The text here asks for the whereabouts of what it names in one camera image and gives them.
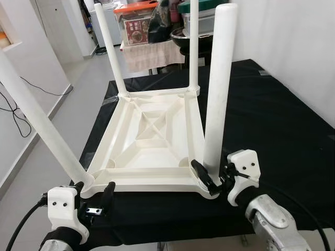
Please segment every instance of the table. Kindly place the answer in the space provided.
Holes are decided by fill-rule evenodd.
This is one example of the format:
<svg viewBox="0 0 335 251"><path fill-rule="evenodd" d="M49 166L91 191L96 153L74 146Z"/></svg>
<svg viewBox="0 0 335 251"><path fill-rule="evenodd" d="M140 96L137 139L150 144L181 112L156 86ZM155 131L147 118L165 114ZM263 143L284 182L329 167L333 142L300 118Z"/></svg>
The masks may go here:
<svg viewBox="0 0 335 251"><path fill-rule="evenodd" d="M139 45L125 45L122 42L120 50L132 72L164 67L169 64L182 64L185 61L185 57L179 53L180 48L172 40Z"/></svg>
<svg viewBox="0 0 335 251"><path fill-rule="evenodd" d="M222 155L240 149L257 151L261 179L297 198L319 219L334 223L334 129L252 60L234 62L228 95ZM209 67L199 68L198 97L205 126ZM130 92L185 87L188 70L125 79ZM80 159L87 168L117 104L115 82ZM298 229L315 226L294 204L268 194L295 217ZM98 204L101 193L88 200ZM253 233L244 212L227 196L207 200L187 192L117 192L113 213L99 218L81 250L181 239L212 238Z"/></svg>

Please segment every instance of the black cable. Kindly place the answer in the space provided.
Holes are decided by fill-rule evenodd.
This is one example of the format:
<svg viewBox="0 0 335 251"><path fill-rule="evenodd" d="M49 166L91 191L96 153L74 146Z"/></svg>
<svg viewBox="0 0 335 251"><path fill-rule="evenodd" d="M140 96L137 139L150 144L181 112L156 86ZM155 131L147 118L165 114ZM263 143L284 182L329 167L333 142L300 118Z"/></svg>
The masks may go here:
<svg viewBox="0 0 335 251"><path fill-rule="evenodd" d="M292 209L290 209L289 212L292 213L292 214L295 214L295 215L299 215L301 217L308 217L308 215L306 215L305 213L293 211ZM330 223L330 222L328 222L324 219L321 219L321 218L316 218L316 219L318 220L318 222L322 223L324 226L335 230L335 226L334 226L333 223Z"/></svg>
<svg viewBox="0 0 335 251"><path fill-rule="evenodd" d="M99 47L95 50L95 54L99 55L104 55L107 54L107 49L106 47Z"/></svg>
<svg viewBox="0 0 335 251"><path fill-rule="evenodd" d="M42 26L43 26L44 33L47 36L46 28L45 28L43 20L42 20L42 15L41 15L41 12L40 12L40 8L38 7L38 4L37 4L36 0L35 0L35 4L36 4L37 10L38 10L38 14L40 15L40 18L41 18L41 23L42 23Z"/></svg>
<svg viewBox="0 0 335 251"><path fill-rule="evenodd" d="M71 88L68 92L66 92L66 93L64 93L64 94L50 93L50 92L47 92L46 90L42 89L42 88L39 87L39 86L33 85L33 84L30 83L28 80L26 80L24 77L20 77L20 78L23 79L24 81L26 81L29 85L31 85L31 86L33 86L33 87L35 87L35 88L38 88L38 89L40 89L41 91L43 91L43 92L45 92L45 93L54 95L54 96L64 96L64 95L69 94L69 93L73 90L73 86L72 86L72 88ZM21 134L21 136L22 136L23 138L28 137L28 136L31 134L31 130L32 130L32 129L31 129L31 125L29 124L29 122L28 122L26 119L20 118L19 116L17 116L17 115L15 114L15 111L16 111L17 109L19 109L19 108L17 107L16 102L14 101L16 108L13 109L12 106L10 105L8 99L5 97L5 95L3 95L1 92L0 92L0 94L4 97L4 99L6 100L7 104L8 104L9 107L10 107L10 110L5 109L5 108L2 108L2 107L0 107L0 110L12 112L13 119L14 119L14 122L15 122L15 124L16 124L18 130L19 130L19 133ZM23 133L22 133L22 131L21 131L21 128L20 128L19 124L17 123L16 118L19 119L19 120L24 121L24 122L28 125L28 127L29 127L29 132L28 132L26 135L23 135Z"/></svg>
<svg viewBox="0 0 335 251"><path fill-rule="evenodd" d="M24 81L26 81L29 85L37 88L37 89L40 89L41 91L45 92L45 93L48 93L48 94L51 94L51 95L54 95L54 96L64 96L64 95L67 95L69 94L72 90L73 90L73 86L71 86L71 89L67 92L67 93L64 93L64 94L55 94L55 93L50 93L50 92L47 92L46 90L42 89L41 87L39 86L36 86L36 85L33 85L31 82L29 82L28 80L26 80L24 77L21 77Z"/></svg>
<svg viewBox="0 0 335 251"><path fill-rule="evenodd" d="M11 251L16 237L18 236L18 234L19 234L20 230L22 229L23 225L26 223L27 219L32 215L32 213L34 213L36 211L36 209L38 209L39 207L41 207L43 205L46 205L46 204L47 204L47 197L46 197L46 195L44 195L44 197L39 202L37 202L36 205L33 206L29 210L29 212L23 217L23 219L20 221L20 223L16 227L12 237L9 240L6 251Z"/></svg>
<svg viewBox="0 0 335 251"><path fill-rule="evenodd" d="M17 129L19 130L21 136L22 136L23 138L28 137L28 136L30 135L30 133L31 133L31 125L29 124L29 122L28 122L26 119L20 118L19 116L16 115L15 111L19 109L19 108L17 107L16 102L14 102L16 107L13 109L12 106L10 105L8 99L5 97L5 95L3 95L2 92L0 92L0 95L3 96L3 98L6 100L8 106L9 106L9 108L10 108L10 110L8 110L8 109L1 108L1 107L0 107L0 110L3 110L3 111L10 111L10 112L12 113L12 115L13 115L14 122L15 122L15 124L16 124L16 126L17 126ZM28 132L26 135L23 135L23 133L22 133L22 131L21 131L21 128L20 128L20 126L19 126L19 124L17 123L17 121L16 121L15 118L18 118L19 120L24 121L24 122L28 125L28 127L29 127L29 132Z"/></svg>
<svg viewBox="0 0 335 251"><path fill-rule="evenodd" d="M241 176L241 177L247 178L247 179L250 178L249 175L242 174L242 173L240 173L238 171L236 171L236 172L237 172L238 176ZM316 228L319 231L319 234L320 234L320 236L322 238L323 244L325 246L325 250L326 251L331 251L329 243L328 243L328 240L327 240L327 237L326 237L326 234L323 231L322 227L320 226L318 220L314 217L314 215L304 205L302 205L299 201L297 201L295 198L293 198L292 196L290 196L289 194L287 194L285 191L281 190L280 188L278 188L276 186L273 186L273 185L271 185L271 184L269 184L267 182L264 182L262 180L258 180L258 182L259 182L260 185L263 185L264 187L268 187L268 188L270 188L270 189L278 192L279 194L281 194L282 196L286 197L287 199L291 200L294 204L296 204L297 206L299 206L312 219L312 221L314 221L314 223L316 225Z"/></svg>

